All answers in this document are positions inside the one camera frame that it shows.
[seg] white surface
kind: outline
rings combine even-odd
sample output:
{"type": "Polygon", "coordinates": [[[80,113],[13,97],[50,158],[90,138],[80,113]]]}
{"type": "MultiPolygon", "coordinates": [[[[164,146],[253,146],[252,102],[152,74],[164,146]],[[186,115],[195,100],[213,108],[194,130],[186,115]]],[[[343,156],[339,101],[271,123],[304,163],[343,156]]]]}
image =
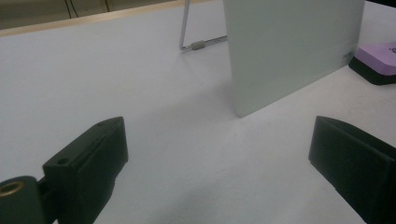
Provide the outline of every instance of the white surface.
{"type": "MultiPolygon", "coordinates": [[[[394,38],[369,31],[388,29],[395,11],[366,6],[362,40],[394,38]]],[[[221,35],[221,3],[192,7],[207,28],[192,38],[221,35]]],[[[364,223],[307,159],[314,121],[340,119],[396,146],[395,85],[344,67],[239,119],[227,44],[180,53],[181,16],[0,38],[1,180],[42,177],[57,151],[121,115],[131,159],[97,224],[364,223]]]]}
{"type": "Polygon", "coordinates": [[[224,0],[235,110],[244,117],[347,65],[364,0],[224,0]]]}

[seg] purple and black eraser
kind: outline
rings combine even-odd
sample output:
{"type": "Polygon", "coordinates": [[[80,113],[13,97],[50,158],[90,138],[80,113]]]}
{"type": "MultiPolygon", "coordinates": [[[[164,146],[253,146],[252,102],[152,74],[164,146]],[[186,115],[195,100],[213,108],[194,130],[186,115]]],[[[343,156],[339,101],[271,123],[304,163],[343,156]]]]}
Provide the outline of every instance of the purple and black eraser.
{"type": "Polygon", "coordinates": [[[360,47],[349,67],[372,84],[396,83],[396,42],[360,47]]]}

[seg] wooden trim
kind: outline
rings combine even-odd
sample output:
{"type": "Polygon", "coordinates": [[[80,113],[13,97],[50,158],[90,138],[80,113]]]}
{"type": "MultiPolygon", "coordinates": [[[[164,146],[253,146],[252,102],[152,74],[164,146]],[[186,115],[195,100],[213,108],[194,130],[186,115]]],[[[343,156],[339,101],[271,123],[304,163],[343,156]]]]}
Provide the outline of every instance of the wooden trim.
{"type": "MultiPolygon", "coordinates": [[[[201,3],[201,2],[209,2],[209,1],[214,1],[214,0],[192,0],[193,3],[201,3]]],[[[132,15],[136,15],[136,14],[142,14],[142,13],[147,13],[150,11],[162,10],[162,9],[166,9],[166,8],[170,8],[170,7],[181,7],[183,5],[184,5],[184,0],[174,0],[171,2],[160,3],[160,4],[151,5],[151,6],[134,7],[134,8],[124,9],[124,10],[119,10],[119,11],[96,14],[96,15],[92,15],[92,16],[74,18],[74,19],[65,20],[65,21],[52,21],[52,22],[46,22],[46,23],[41,23],[41,24],[10,28],[10,29],[5,29],[5,30],[0,30],[0,37],[8,36],[8,35],[20,35],[20,34],[25,34],[25,33],[30,33],[30,32],[49,30],[49,29],[61,28],[61,27],[72,26],[72,25],[79,25],[79,24],[90,23],[90,22],[109,21],[109,20],[113,20],[116,18],[128,17],[128,16],[132,16],[132,15]]]]}

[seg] purple eraser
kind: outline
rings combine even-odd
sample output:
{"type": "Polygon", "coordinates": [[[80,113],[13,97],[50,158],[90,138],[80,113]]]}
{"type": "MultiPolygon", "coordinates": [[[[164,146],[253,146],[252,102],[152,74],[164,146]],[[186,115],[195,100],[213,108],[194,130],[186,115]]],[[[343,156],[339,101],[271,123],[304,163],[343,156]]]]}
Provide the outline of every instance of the purple eraser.
{"type": "Polygon", "coordinates": [[[396,42],[361,46],[355,58],[380,75],[396,75],[396,42]]]}

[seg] gray panel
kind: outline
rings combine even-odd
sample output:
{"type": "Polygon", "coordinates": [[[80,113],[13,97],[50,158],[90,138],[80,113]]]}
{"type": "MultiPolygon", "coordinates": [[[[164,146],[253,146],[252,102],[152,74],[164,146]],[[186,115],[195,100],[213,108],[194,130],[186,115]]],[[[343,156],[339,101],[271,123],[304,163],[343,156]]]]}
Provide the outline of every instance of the gray panel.
{"type": "Polygon", "coordinates": [[[224,0],[236,113],[244,117],[346,65],[363,0],[224,0]]]}

